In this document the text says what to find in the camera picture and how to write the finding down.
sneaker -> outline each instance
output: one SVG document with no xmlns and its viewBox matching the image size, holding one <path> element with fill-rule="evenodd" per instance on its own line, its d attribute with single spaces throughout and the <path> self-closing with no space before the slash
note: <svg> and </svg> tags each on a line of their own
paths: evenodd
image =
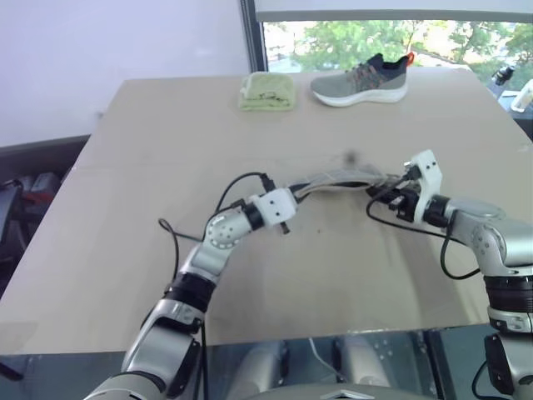
<svg viewBox="0 0 533 400">
<path fill-rule="evenodd" d="M 333 107 L 360 102 L 395 103 L 407 93 L 408 63 L 408 56 L 393 63 L 384 62 L 378 53 L 343 74 L 313 79 L 311 90 L 321 102 Z"/>
</svg>

white bottle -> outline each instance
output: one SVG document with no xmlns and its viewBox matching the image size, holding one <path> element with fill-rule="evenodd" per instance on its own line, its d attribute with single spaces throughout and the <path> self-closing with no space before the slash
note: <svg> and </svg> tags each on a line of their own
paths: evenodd
<svg viewBox="0 0 533 400">
<path fill-rule="evenodd" d="M 523 113 L 531 101 L 533 101 L 533 79 L 526 83 L 518 96 L 515 97 L 515 100 L 511 103 L 511 110 Z"/>
</svg>

window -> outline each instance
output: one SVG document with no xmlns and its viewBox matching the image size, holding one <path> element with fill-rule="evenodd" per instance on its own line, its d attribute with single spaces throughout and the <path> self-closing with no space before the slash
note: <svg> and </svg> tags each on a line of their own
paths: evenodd
<svg viewBox="0 0 533 400">
<path fill-rule="evenodd" d="M 515 66 L 509 90 L 533 78 L 533 23 L 464 21 L 264 22 L 272 72 L 349 69 L 376 53 L 393 61 L 410 51 L 415 65 L 469 68 L 485 84 Z"/>
</svg>

beige table surface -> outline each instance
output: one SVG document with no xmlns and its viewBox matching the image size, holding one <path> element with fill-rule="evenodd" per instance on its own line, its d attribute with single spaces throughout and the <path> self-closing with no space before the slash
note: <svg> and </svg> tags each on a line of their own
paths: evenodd
<svg viewBox="0 0 533 400">
<path fill-rule="evenodd" d="M 401 102 L 348 108 L 316 102 L 311 75 L 295 79 L 296 109 L 274 113 L 237 109 L 239 77 L 126 82 L 0 301 L 0 353 L 126 349 L 172 274 L 172 240 L 157 218 L 200 233 L 227 183 L 251 170 L 289 183 L 356 150 L 362 163 L 401 173 L 431 148 L 443 194 L 533 222 L 531 143 L 471 72 L 412 68 Z M 245 181 L 229 198 L 260 190 Z M 485 322 L 481 277 L 450 281 L 439 239 L 368 220 L 367 201 L 312 196 L 290 235 L 247 237 L 213 296 L 208 342 Z M 191 244 L 180 244 L 183 259 Z M 476 266 L 456 245 L 447 261 L 454 273 Z"/>
</svg>

white shoe sole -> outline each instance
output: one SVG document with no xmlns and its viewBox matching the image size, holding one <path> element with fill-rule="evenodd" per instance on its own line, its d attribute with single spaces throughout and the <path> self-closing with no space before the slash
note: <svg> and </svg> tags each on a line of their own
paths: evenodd
<svg viewBox="0 0 533 400">
<path fill-rule="evenodd" d="M 321 102 L 332 107 L 347 107 L 362 102 L 396 103 L 402 100 L 407 94 L 407 83 L 398 89 L 366 90 L 365 92 L 352 94 L 351 96 L 346 96 L 344 98 L 323 96 L 317 92 L 313 93 L 315 93 L 316 98 Z"/>
</svg>

